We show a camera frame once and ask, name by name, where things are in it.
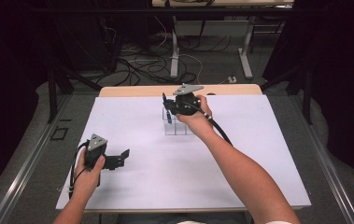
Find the gray floor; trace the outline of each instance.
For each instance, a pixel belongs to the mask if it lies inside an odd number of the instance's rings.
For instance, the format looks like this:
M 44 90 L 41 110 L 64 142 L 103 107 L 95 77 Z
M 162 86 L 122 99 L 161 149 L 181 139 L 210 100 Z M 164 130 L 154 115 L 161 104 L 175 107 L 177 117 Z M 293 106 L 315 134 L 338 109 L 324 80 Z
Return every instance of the gray floor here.
M 239 63 L 236 48 L 240 47 L 241 42 L 239 41 L 241 39 L 232 39 L 230 46 L 220 52 L 182 51 L 181 54 L 189 54 L 190 56 L 184 56 L 181 60 L 186 63 L 190 72 L 195 74 L 200 72 L 199 81 L 196 80 L 193 82 L 194 84 L 199 82 L 201 84 L 217 84 L 226 80 L 228 76 L 236 76 L 237 83 L 262 84 L 264 82 L 262 71 L 276 39 L 277 35 L 256 36 L 253 53 L 248 55 L 254 75 L 253 80 L 244 78 Z M 221 38 L 203 39 L 202 48 L 211 48 L 219 40 Z M 139 59 L 146 60 L 147 57 L 139 57 Z M 103 86 L 111 86 L 124 77 L 125 75 L 121 74 L 112 75 L 103 78 L 99 83 Z M 57 216 L 58 211 L 54 209 L 59 195 L 57 188 L 63 184 L 67 175 L 71 154 L 79 142 L 91 111 L 93 99 L 97 94 L 97 92 L 88 89 L 81 83 L 75 81 L 73 83 L 76 91 L 72 96 L 63 97 L 60 94 L 59 102 L 60 105 L 65 105 L 64 110 L 60 111 L 59 117 L 50 126 L 47 125 L 50 112 L 47 84 L 45 83 L 37 89 L 39 104 L 35 116 L 7 165 L 7 169 L 0 177 L 0 208 L 8 208 L 0 209 L 0 220 L 3 223 L 49 223 Z M 142 77 L 139 83 L 139 85 L 156 84 Z M 298 211 L 298 216 L 303 223 L 354 223 L 354 218 L 346 218 L 347 215 L 354 215 L 354 210 L 351 211 L 350 208 L 347 208 L 346 215 L 346 212 L 341 209 L 345 201 L 340 202 L 335 197 L 340 190 L 332 188 L 334 179 L 330 179 L 326 175 L 327 167 L 320 165 L 319 154 L 315 150 L 318 146 L 313 143 L 313 138 L 309 137 L 310 130 L 307 130 L 301 114 L 296 110 L 301 97 L 288 97 L 284 91 L 287 84 L 280 83 L 267 90 L 265 94 L 269 96 L 291 155 L 296 162 L 305 186 L 309 190 L 310 199 L 313 203 L 313 206 Z M 320 146 L 324 147 L 328 134 L 326 120 L 321 116 L 320 107 L 315 102 L 312 104 L 311 111 L 314 122 L 311 128 L 314 130 Z M 63 141 L 42 139 L 44 135 L 54 133 L 57 127 L 68 129 Z M 37 152 L 33 158 L 33 150 L 38 148 L 43 148 L 43 150 Z M 354 170 L 332 156 L 331 159 L 333 160 L 331 168 L 336 169 L 336 173 L 339 174 L 337 180 L 343 183 L 344 187 L 342 189 L 346 190 L 342 193 L 345 194 L 344 196 L 348 196 L 349 203 L 354 208 Z M 23 174 L 21 168 L 30 164 L 28 161 L 34 161 L 31 169 L 32 173 Z M 22 184 L 20 189 L 12 188 L 13 181 L 21 175 L 24 175 L 26 183 Z M 10 192 L 17 192 L 17 198 L 12 202 L 6 200 L 6 196 L 10 195 Z M 114 223 L 116 217 L 117 215 L 104 215 L 103 221 L 104 223 Z M 97 219 L 97 215 L 87 214 L 83 222 L 95 223 Z

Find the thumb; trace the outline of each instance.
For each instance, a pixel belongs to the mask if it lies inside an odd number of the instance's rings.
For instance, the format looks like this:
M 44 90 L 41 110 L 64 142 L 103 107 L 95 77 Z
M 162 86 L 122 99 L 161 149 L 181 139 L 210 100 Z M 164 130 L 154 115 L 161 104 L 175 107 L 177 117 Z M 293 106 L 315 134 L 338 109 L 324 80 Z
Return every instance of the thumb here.
M 101 173 L 101 170 L 104 168 L 105 165 L 105 157 L 104 156 L 100 156 L 97 160 L 97 162 L 95 163 L 95 166 L 92 168 L 92 172 Z

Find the forearm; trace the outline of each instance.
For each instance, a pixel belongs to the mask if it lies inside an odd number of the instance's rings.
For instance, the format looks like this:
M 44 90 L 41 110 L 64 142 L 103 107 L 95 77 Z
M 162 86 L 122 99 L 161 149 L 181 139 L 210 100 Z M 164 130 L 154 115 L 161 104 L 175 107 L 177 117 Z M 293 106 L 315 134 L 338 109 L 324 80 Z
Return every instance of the forearm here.
M 61 211 L 60 215 L 54 220 L 53 224 L 58 223 L 71 223 L 71 224 L 79 224 L 83 217 L 83 211 L 86 207 L 87 200 L 80 199 L 78 197 L 72 198 L 66 204 L 63 211 Z
M 273 178 L 254 160 L 224 141 L 215 132 L 198 134 L 238 198 L 256 223 L 279 220 L 298 223 Z

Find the white table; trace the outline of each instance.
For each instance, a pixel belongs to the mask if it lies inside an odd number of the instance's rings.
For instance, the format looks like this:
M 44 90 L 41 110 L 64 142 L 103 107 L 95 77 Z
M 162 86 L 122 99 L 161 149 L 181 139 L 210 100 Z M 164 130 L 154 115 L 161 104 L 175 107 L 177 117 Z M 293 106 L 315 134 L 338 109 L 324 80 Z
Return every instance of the white table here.
M 154 7 L 165 7 L 165 0 L 152 0 Z M 202 3 L 183 3 L 170 0 L 170 7 L 204 7 Z M 263 7 L 263 6 L 285 6 L 293 4 L 293 0 L 215 0 L 212 7 Z M 177 64 L 179 48 L 177 37 L 182 35 L 199 35 L 202 21 L 178 21 L 174 17 L 175 31 L 173 32 L 173 56 L 171 62 L 171 77 L 177 77 Z M 247 79 L 253 79 L 250 70 L 247 52 L 249 41 L 252 36 L 255 18 L 250 17 L 248 21 L 207 21 L 202 35 L 233 35 L 243 36 L 243 48 L 238 49 L 238 55 Z
M 254 85 L 238 86 L 251 88 Z M 143 90 L 157 92 L 158 96 L 139 97 L 126 96 L 129 95 L 126 90 L 136 92 L 139 88 L 121 88 L 123 93 L 116 94 L 117 97 L 96 98 L 81 142 L 96 133 L 108 140 L 107 155 L 119 155 L 129 148 L 130 157 L 124 167 L 102 171 L 101 186 L 88 202 L 87 212 L 246 210 L 195 135 L 164 135 L 161 95 L 172 88 L 144 87 Z M 227 90 L 228 86 L 219 88 Z M 291 206 L 294 209 L 309 206 L 306 190 L 267 97 L 253 93 L 211 95 L 207 99 L 215 121 L 234 146 L 273 177 Z M 69 175 L 65 175 L 68 178 L 57 209 L 63 209 L 68 201 Z

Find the hand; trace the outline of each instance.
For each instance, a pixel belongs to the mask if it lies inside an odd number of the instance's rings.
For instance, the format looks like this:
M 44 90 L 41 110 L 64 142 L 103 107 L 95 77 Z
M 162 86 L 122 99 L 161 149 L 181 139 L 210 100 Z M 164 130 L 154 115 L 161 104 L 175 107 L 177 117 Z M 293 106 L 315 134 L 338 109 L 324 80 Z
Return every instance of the hand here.
M 200 100 L 200 107 L 202 108 L 202 110 L 205 111 L 208 115 L 212 116 L 212 111 L 208 106 L 206 98 L 203 95 L 196 95 L 196 97 Z M 202 113 L 198 111 L 190 116 L 177 114 L 177 119 L 181 122 L 186 123 L 191 129 L 191 131 L 199 138 L 201 138 L 208 132 L 214 132 L 212 124 L 206 119 L 206 117 Z
M 85 200 L 87 202 L 97 187 L 101 170 L 105 164 L 105 157 L 100 156 L 92 170 L 88 170 L 84 166 L 84 156 L 86 154 L 86 150 L 86 148 L 83 148 L 78 159 L 78 165 L 75 168 L 74 176 L 75 178 L 78 177 L 78 179 L 75 182 L 74 194 L 72 197 L 79 197 L 81 200 Z

